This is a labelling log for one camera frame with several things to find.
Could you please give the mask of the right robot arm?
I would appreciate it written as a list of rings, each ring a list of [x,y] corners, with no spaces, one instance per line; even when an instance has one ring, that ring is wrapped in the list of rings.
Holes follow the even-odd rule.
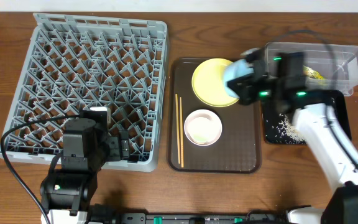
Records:
[[[333,195],[325,209],[287,210],[288,223],[358,223],[358,151],[337,120],[329,90],[309,89],[303,52],[280,53],[276,75],[267,73],[257,49],[223,71],[223,83],[239,103],[268,100],[287,114],[322,168]]]

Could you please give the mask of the light blue bowl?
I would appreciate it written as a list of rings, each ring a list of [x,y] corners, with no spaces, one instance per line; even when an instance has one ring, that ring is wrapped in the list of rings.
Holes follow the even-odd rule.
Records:
[[[238,95],[228,87],[228,82],[236,78],[247,76],[253,72],[254,69],[245,59],[237,60],[228,65],[223,72],[223,85],[226,93],[233,98],[239,98]]]

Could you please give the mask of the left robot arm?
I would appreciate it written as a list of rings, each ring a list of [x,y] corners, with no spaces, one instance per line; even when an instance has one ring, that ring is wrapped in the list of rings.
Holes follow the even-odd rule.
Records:
[[[44,223],[114,223],[114,211],[90,205],[98,187],[98,172],[107,161],[129,157],[129,133],[112,136],[107,121],[69,120],[63,132],[63,152],[50,164],[41,183]]]

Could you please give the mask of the rice food scraps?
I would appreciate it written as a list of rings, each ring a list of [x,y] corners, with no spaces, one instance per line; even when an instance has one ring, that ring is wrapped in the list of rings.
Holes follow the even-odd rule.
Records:
[[[302,135],[291,125],[285,114],[265,114],[265,141],[270,144],[306,144]]]

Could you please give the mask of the green orange snack wrapper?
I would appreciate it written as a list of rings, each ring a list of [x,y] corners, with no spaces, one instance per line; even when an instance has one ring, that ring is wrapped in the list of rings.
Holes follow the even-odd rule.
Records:
[[[313,70],[310,67],[304,66],[303,73],[309,78],[317,79],[317,80],[324,80],[324,77],[319,72],[317,72],[316,70]]]

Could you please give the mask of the white pink-rimmed bowl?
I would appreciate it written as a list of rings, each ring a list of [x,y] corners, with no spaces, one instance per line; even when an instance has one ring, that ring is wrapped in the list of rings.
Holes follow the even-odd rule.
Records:
[[[197,146],[210,146],[222,135],[223,124],[211,110],[195,110],[185,119],[184,132],[187,139]]]

